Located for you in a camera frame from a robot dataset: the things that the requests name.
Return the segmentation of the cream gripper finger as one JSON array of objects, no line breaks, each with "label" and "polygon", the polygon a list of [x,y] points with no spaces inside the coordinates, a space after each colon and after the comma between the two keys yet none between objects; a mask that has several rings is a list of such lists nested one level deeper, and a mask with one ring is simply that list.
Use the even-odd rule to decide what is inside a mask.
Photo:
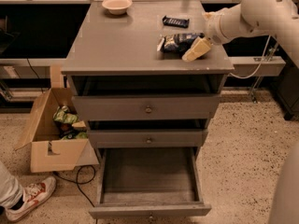
[{"label": "cream gripper finger", "polygon": [[184,53],[182,60],[192,62],[211,50],[212,44],[204,37],[197,37],[191,47]]}]

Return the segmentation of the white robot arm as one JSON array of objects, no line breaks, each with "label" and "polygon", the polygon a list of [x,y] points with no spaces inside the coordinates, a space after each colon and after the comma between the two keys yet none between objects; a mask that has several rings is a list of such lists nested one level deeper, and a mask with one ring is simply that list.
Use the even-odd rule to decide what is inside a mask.
[{"label": "white robot arm", "polygon": [[[242,0],[239,5],[205,15],[205,36],[183,55],[191,62],[238,37],[270,35],[299,64],[299,19],[292,0]],[[268,224],[299,224],[299,144],[293,145],[281,169]]]}]

